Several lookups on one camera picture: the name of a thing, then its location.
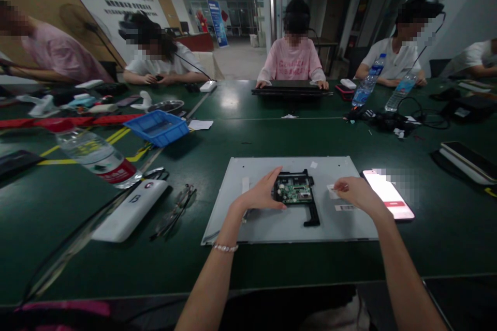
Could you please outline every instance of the pink sweatshirt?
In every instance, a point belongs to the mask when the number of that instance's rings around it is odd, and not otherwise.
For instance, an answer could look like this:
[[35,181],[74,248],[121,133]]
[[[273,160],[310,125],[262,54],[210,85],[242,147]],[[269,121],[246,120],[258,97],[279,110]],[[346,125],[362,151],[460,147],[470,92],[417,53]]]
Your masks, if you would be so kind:
[[285,38],[274,42],[257,81],[269,80],[326,80],[321,62],[311,39],[304,39],[297,47]]
[[30,37],[23,37],[22,46],[44,70],[85,83],[101,79],[113,80],[91,53],[65,32],[48,23],[40,23]]

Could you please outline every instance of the water bottle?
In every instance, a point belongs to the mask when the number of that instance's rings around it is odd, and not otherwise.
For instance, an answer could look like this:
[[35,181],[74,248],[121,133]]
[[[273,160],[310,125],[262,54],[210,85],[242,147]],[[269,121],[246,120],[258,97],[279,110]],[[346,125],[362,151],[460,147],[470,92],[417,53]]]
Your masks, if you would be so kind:
[[352,100],[352,106],[362,106],[366,103],[366,100],[374,89],[376,80],[378,80],[379,75],[383,71],[386,56],[386,53],[382,53],[374,62],[373,67],[371,67],[371,69],[369,70],[369,75],[366,76],[366,78],[356,89],[356,93],[354,94],[354,98]]
[[44,126],[55,134],[57,144],[71,159],[117,189],[127,189],[142,173],[102,137],[60,119]]
[[392,96],[385,105],[386,111],[397,111],[399,102],[407,97],[413,86],[416,84],[418,73],[414,71],[408,72],[400,81]]

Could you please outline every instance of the hand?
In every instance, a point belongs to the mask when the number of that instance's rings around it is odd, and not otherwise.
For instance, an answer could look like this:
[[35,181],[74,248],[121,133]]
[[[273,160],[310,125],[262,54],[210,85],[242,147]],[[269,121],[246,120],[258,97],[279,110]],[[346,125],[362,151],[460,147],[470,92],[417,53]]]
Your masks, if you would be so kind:
[[142,84],[144,85],[156,84],[156,83],[157,79],[153,75],[147,74],[143,77]]
[[282,168],[283,167],[275,168],[261,178],[252,189],[240,195],[233,202],[233,206],[243,210],[251,208],[286,209],[286,205],[271,198],[271,190],[273,189],[276,178],[280,174]]
[[425,86],[427,84],[428,84],[428,82],[426,81],[425,78],[421,78],[421,79],[418,78],[418,81],[416,82],[416,86]]
[[163,85],[171,85],[173,84],[175,81],[176,81],[176,74],[173,73],[173,74],[158,74],[159,76],[162,77],[161,80],[159,80],[159,84],[163,84]]
[[371,218],[378,215],[393,218],[378,194],[376,194],[366,180],[361,177],[340,178],[335,183],[334,189],[340,198],[351,202],[356,207],[366,212]]
[[259,80],[257,84],[255,85],[255,88],[264,88],[266,85],[268,85],[268,82],[265,82],[264,80]]
[[325,80],[319,80],[317,82],[317,85],[319,86],[319,89],[324,89],[326,91],[330,88],[330,85]]

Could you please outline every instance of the metal sheet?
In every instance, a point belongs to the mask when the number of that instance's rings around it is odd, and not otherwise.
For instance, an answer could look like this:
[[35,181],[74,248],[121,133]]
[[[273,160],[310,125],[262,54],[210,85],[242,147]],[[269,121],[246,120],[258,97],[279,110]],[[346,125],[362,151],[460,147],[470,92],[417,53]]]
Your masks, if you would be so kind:
[[238,235],[239,243],[327,242],[343,240],[377,240],[378,233],[371,218],[354,208],[341,210],[335,206],[350,204],[330,199],[327,185],[340,177],[359,177],[347,157],[298,158],[231,158],[214,209],[202,238],[202,245],[212,244],[217,237],[230,204],[242,193],[242,180],[250,179],[250,187],[272,169],[283,166],[286,172],[307,169],[314,178],[313,194],[321,225],[305,228],[309,210],[292,206],[287,210],[254,210],[247,216]]

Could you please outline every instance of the woman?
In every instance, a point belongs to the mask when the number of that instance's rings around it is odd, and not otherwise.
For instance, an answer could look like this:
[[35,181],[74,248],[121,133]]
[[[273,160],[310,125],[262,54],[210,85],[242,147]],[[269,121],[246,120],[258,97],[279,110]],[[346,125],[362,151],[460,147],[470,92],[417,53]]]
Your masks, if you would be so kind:
[[[219,328],[228,297],[233,256],[238,248],[238,231],[245,211],[271,208],[285,213],[286,206],[271,197],[271,189],[281,169],[278,167],[269,172],[254,188],[230,205],[216,244],[198,276],[176,330]],[[399,330],[446,330],[404,246],[393,215],[383,201],[362,178],[340,178],[334,188],[339,197],[366,212],[378,230],[388,291]],[[248,317],[257,316],[251,314],[250,309],[246,312]]]
[[285,37],[274,42],[257,78],[256,88],[271,85],[270,80],[309,80],[320,89],[328,89],[325,73],[314,43],[307,37],[309,6],[304,0],[292,0],[286,7]]
[[135,59],[126,66],[123,78],[130,84],[204,83],[204,68],[183,44],[162,32],[159,24],[141,13],[127,14],[119,34],[137,44]]

